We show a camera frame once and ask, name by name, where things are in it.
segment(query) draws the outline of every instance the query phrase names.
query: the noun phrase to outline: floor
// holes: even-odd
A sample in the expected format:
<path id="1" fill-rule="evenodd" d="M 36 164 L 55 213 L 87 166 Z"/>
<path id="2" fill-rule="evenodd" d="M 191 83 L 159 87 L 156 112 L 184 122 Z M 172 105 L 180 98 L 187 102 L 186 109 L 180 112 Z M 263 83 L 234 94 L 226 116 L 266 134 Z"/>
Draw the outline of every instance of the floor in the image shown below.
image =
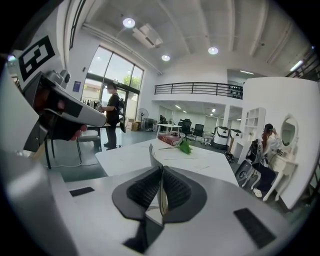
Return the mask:
<path id="1" fill-rule="evenodd" d="M 94 134 L 95 131 L 88 131 L 88 134 Z M 128 131 L 123 133 L 119 128 L 116 129 L 117 135 L 117 144 L 121 145 L 122 147 L 152 140 L 156 138 L 156 132 L 152 131 Z M 102 150 L 105 148 L 103 144 L 108 141 L 107 133 L 105 129 L 101 130 L 101 144 Z M 210 145 L 201 144 L 200 141 L 191 141 L 190 143 L 192 146 L 199 147 L 202 149 L 219 152 L 222 153 L 224 150 L 220 150 L 214 148 Z M 80 164 L 80 159 L 77 150 L 77 144 L 75 141 L 64 141 L 64 140 L 55 140 L 53 142 L 54 145 L 54 152 L 55 158 L 53 158 L 51 152 L 51 145 L 48 144 L 49 148 L 49 159 L 52 165 L 50 172 L 60 172 L 65 182 L 72 182 L 72 181 L 81 181 L 81 180 L 88 180 L 88 179 L 96 179 L 106 177 L 106 173 L 98 164 L 98 161 L 95 157 L 94 152 L 94 145 L 93 142 L 82 142 L 80 143 L 81 149 L 81 158 L 82 158 L 82 165 Z M 47 161 L 45 156 L 42 157 L 40 160 L 43 165 L 47 165 Z M 236 173 L 237 169 L 239 168 L 238 159 L 235 159 L 233 163 L 230 163 L 231 169 L 233 173 Z M 252 183 L 255 181 L 255 178 L 250 179 L 250 181 L 246 184 L 243 188 L 248 193 L 250 193 L 253 197 L 255 197 L 250 187 Z M 269 199 L 267 200 L 267 204 L 281 213 L 289 222 L 294 222 L 296 219 L 300 218 L 303 215 L 309 214 L 309 207 L 301 206 L 293 211 L 287 211 L 284 209 L 278 202 L 275 201 L 276 193 L 270 195 Z"/>

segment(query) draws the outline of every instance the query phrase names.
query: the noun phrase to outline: balcony railing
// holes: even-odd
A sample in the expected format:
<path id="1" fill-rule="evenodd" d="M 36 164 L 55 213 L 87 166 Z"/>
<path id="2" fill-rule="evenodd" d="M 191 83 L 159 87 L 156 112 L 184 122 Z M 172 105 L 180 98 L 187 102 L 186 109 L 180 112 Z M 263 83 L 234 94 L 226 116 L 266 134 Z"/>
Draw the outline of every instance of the balcony railing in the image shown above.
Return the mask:
<path id="1" fill-rule="evenodd" d="M 154 86 L 154 94 L 209 94 L 243 99 L 243 87 L 217 82 L 176 82 Z"/>

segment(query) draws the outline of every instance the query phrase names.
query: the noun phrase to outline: man in black shirt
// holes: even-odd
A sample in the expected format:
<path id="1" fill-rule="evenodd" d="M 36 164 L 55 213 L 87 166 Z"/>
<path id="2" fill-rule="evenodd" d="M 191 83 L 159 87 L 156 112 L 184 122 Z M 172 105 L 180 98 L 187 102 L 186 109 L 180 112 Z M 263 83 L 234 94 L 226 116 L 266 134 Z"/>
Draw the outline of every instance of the man in black shirt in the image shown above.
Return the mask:
<path id="1" fill-rule="evenodd" d="M 117 94 L 117 86 L 115 84 L 107 85 L 108 93 L 112 94 L 108 106 L 103 106 L 102 109 L 106 111 L 106 122 L 110 125 L 106 128 L 106 135 L 108 136 L 108 143 L 103 144 L 109 150 L 117 147 L 116 126 L 120 122 L 119 118 L 119 104 L 120 98 Z"/>

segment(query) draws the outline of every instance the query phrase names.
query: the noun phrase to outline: woman sitting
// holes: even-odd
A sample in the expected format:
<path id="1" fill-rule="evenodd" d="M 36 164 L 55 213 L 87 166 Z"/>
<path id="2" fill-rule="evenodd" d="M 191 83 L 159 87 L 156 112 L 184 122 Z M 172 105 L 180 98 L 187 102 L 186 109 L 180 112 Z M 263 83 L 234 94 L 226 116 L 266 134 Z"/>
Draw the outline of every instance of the woman sitting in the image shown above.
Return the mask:
<path id="1" fill-rule="evenodd" d="M 282 141 L 271 123 L 264 126 L 264 131 L 260 141 L 262 143 L 262 147 L 258 147 L 258 161 L 252 165 L 253 168 L 261 173 L 260 184 L 253 189 L 257 198 L 261 198 L 263 194 L 265 195 L 270 190 L 271 183 L 276 177 L 275 172 L 269 168 L 267 154 L 271 150 L 277 150 L 282 145 Z"/>

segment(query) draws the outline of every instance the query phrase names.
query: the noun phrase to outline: electric fan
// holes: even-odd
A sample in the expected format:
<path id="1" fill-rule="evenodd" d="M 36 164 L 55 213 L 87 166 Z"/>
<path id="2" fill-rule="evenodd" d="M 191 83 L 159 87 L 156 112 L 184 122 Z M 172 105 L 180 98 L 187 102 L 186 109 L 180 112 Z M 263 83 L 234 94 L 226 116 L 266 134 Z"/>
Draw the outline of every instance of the electric fan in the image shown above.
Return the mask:
<path id="1" fill-rule="evenodd" d="M 145 108 L 139 108 L 136 112 L 136 118 L 140 121 L 140 129 L 144 126 L 144 121 L 149 116 L 148 111 Z"/>

